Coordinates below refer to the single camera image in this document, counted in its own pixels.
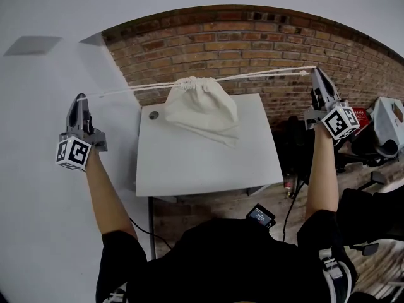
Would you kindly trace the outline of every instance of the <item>cable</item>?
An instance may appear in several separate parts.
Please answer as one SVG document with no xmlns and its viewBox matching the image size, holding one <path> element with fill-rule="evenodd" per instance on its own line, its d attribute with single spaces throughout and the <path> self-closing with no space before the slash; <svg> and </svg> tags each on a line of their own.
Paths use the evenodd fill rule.
<svg viewBox="0 0 404 303">
<path fill-rule="evenodd" d="M 164 243 L 167 245 L 167 247 L 170 248 L 170 249 L 172 249 L 171 246 L 169 245 L 169 243 L 168 243 L 163 237 L 160 237 L 159 235 L 155 235 L 155 234 L 153 234 L 153 233 L 151 233 L 151 232 L 147 232 L 147 231 L 143 230 L 141 227 L 139 227 L 139 226 L 132 220 L 131 217 L 129 217 L 129 219 L 130 219 L 130 221 L 131 221 L 135 226 L 137 226 L 137 228 L 138 228 L 140 231 L 143 231 L 145 234 L 152 235 L 152 236 L 154 236 L 154 237 L 156 237 L 156 238 L 159 238 L 159 239 L 163 240 Z"/>
<path fill-rule="evenodd" d="M 299 194 L 300 189 L 301 189 L 301 188 L 303 187 L 303 185 L 304 185 L 304 181 L 302 181 L 302 183 L 301 183 L 300 185 L 298 185 L 298 183 L 299 183 L 299 180 L 297 181 L 296 192 L 294 193 L 294 198 L 293 198 L 292 204 L 290 205 L 288 214 L 286 215 L 285 223 L 283 224 L 283 239 L 282 239 L 282 242 L 285 242 L 285 237 L 286 237 L 286 223 L 288 222 L 289 214 L 290 214 L 290 212 L 292 211 L 293 204 L 295 204 L 295 200 L 296 200 L 296 198 L 297 198 L 297 195 Z"/>
</svg>

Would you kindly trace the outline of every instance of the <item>brick wall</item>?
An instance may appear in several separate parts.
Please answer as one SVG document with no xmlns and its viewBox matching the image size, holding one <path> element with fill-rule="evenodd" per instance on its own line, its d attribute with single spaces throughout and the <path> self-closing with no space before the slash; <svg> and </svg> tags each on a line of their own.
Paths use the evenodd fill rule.
<svg viewBox="0 0 404 303">
<path fill-rule="evenodd" d="M 287 9 L 206 6 L 169 11 L 110 28 L 104 40 L 129 86 L 187 76 L 220 78 L 316 65 L 350 105 L 378 96 L 404 100 L 404 60 L 383 44 L 332 20 Z M 220 83 L 228 94 L 260 93 L 271 125 L 311 104 L 309 76 Z M 169 89 L 135 93 L 141 105 L 165 102 Z"/>
</svg>

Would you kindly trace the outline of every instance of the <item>rope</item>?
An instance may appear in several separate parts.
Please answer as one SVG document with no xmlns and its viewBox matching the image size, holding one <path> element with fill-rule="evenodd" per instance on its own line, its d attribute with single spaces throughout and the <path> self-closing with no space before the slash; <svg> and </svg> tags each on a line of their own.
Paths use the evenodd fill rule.
<svg viewBox="0 0 404 303">
<path fill-rule="evenodd" d="M 269 76 L 303 76 L 303 75 L 309 75 L 309 73 L 306 72 L 305 69 L 312 69 L 312 68 L 315 68 L 315 66 L 301 66 L 298 68 L 271 69 L 268 71 L 233 75 L 233 76 L 228 76 L 226 78 L 219 78 L 219 79 L 215 79 L 215 80 L 216 81 L 228 81 L 228 80 L 238 80 L 238 79 L 242 79 L 242 78 L 262 78 L 262 77 L 269 77 Z M 275 73 L 275 72 L 297 71 L 297 70 L 300 70 L 300 72 L 299 73 Z M 175 82 L 136 85 L 136 86 L 131 86 L 129 88 L 122 89 L 122 90 L 112 90 L 112 91 L 106 91 L 106 92 L 89 93 L 86 97 L 79 98 L 79 99 L 77 99 L 77 101 L 86 100 L 86 99 L 93 98 L 93 97 L 102 98 L 106 95 L 125 93 L 125 92 L 156 90 L 159 88 L 172 88 L 173 86 L 175 86 Z"/>
</svg>

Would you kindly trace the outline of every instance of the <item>sleeve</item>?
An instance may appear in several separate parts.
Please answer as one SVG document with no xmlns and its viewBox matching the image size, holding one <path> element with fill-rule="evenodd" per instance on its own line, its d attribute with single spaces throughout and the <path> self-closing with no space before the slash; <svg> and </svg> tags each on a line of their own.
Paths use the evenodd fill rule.
<svg viewBox="0 0 404 303">
<path fill-rule="evenodd" d="M 139 242 L 123 231 L 102 235 L 104 248 L 98 275 L 96 303 L 103 303 L 118 288 L 126 288 L 130 275 L 146 266 L 146 254 Z"/>
<path fill-rule="evenodd" d="M 354 288 L 357 272 L 343 246 L 342 236 L 336 222 L 336 212 L 319 210 L 315 212 L 297 233 L 299 249 L 318 259 L 319 251 L 332 249 L 333 256 L 349 268 Z"/>
</svg>

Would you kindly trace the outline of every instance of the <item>small screen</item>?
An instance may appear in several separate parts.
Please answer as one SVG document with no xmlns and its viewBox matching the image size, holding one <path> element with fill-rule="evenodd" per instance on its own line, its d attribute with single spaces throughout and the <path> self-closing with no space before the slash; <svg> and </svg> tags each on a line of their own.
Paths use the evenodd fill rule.
<svg viewBox="0 0 404 303">
<path fill-rule="evenodd" d="M 256 219 L 261 225 L 268 225 L 272 220 L 268 215 L 263 213 L 259 208 L 255 208 L 249 215 L 251 218 Z"/>
</svg>

